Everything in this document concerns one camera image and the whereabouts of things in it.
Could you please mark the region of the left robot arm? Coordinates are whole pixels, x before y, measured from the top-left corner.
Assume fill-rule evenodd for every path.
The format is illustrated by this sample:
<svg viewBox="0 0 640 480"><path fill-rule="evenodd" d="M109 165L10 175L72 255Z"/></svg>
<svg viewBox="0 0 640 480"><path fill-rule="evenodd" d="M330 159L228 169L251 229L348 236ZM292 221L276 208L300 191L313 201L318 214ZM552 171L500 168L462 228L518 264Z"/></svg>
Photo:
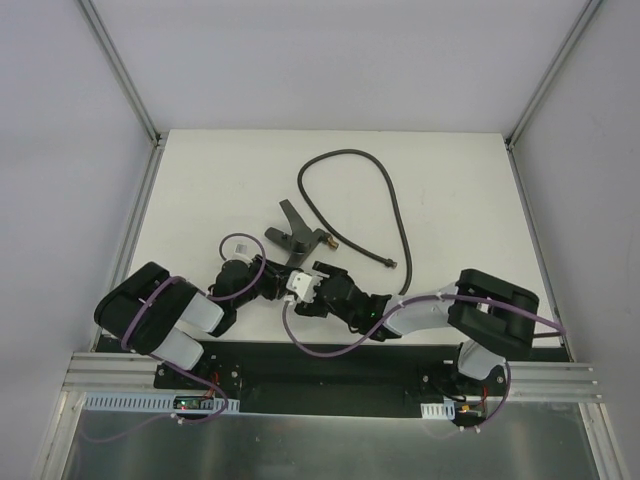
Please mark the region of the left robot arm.
<svg viewBox="0 0 640 480"><path fill-rule="evenodd" d="M258 297L276 300L286 294L295 268L256 255L247 262L223 263L207 294L189 281L172 277L148 262L106 295L94 321L119 339L121 348L177 365L176 375L188 388L204 387L211 377L204 348L178 328L180 321L218 338L237 321L237 311Z"/></svg>

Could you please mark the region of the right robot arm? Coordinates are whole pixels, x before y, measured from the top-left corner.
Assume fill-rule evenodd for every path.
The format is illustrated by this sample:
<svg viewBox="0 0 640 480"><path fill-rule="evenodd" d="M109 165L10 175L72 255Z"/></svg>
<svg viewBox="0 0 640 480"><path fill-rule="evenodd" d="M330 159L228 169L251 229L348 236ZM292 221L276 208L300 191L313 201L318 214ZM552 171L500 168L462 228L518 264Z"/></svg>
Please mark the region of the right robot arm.
<svg viewBox="0 0 640 480"><path fill-rule="evenodd" d="M450 369L461 394L481 388L490 372L532 350L539 298L533 292L476 269L433 292L367 294L342 269L318 275L296 271L286 289L299 316L339 318L364 340L384 342L432 329L453 328L467 337Z"/></svg>

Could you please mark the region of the dark grey faucet mixer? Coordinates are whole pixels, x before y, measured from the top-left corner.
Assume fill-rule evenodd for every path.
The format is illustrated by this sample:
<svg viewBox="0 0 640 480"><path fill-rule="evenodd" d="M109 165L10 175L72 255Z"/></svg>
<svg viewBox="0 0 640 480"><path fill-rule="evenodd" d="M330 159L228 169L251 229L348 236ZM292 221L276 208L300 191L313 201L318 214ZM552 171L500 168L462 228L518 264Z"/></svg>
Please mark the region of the dark grey faucet mixer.
<svg viewBox="0 0 640 480"><path fill-rule="evenodd" d="M325 244L336 250L338 242L323 229L312 230L288 199L279 202L290 227L290 232L284 232L269 227L264 236L288 254L286 265L300 267L319 244Z"/></svg>

